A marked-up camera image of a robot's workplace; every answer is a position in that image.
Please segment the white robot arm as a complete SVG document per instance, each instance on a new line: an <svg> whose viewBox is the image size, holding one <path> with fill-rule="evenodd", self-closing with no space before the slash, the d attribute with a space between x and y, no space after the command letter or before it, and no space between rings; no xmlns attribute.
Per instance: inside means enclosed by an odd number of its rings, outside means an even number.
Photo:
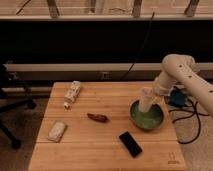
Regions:
<svg viewBox="0 0 213 171"><path fill-rule="evenodd" d="M213 117L213 85L194 71L195 60L189 55L169 54L163 58L162 71L153 83L153 92L169 95L172 87L180 82L200 105Z"/></svg>

